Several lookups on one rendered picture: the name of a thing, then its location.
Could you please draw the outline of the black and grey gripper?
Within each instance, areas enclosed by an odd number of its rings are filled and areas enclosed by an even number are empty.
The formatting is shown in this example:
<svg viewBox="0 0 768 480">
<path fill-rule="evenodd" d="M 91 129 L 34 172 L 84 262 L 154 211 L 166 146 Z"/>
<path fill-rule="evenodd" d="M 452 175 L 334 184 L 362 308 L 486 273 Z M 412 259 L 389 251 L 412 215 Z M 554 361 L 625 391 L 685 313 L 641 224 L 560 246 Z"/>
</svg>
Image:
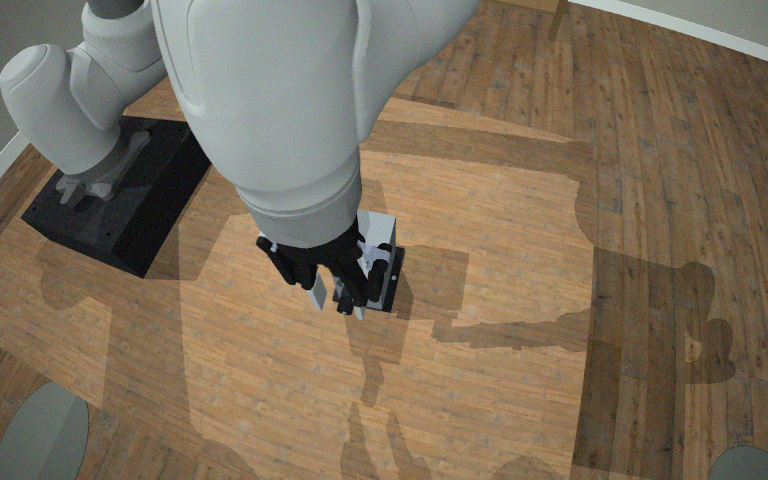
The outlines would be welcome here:
<svg viewBox="0 0 768 480">
<path fill-rule="evenodd" d="M 334 277 L 340 277 L 353 297 L 352 305 L 360 320 L 364 318 L 368 299 L 379 302 L 384 273 L 392 251 L 392 246 L 387 243 L 381 243 L 378 247 L 366 244 L 365 238 L 359 233 L 357 214 L 347 231 L 321 246 L 297 248 L 282 245 L 271 241 L 261 231 L 256 245 L 269 256 L 286 283 L 296 285 L 297 282 L 307 290 L 318 311 L 322 311 L 327 296 L 320 273 L 317 272 L 317 265 L 323 263 L 320 265 L 327 267 Z M 360 257 L 367 263 L 368 279 L 357 261 Z"/>
</svg>

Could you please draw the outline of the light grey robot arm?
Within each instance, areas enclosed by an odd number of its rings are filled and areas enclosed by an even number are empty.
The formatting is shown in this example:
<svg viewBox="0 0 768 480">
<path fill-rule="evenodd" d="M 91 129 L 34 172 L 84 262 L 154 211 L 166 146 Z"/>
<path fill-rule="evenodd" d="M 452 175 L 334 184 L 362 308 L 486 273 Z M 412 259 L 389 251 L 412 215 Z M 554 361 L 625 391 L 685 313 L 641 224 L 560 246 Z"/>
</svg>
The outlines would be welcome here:
<svg viewBox="0 0 768 480">
<path fill-rule="evenodd" d="M 114 197 L 152 139 L 118 121 L 169 75 L 259 230 L 313 248 L 353 224 L 358 145 L 389 98 L 482 0 L 86 1 L 80 45 L 28 47 L 0 74 L 15 124 L 66 174 L 60 204 Z"/>
</svg>

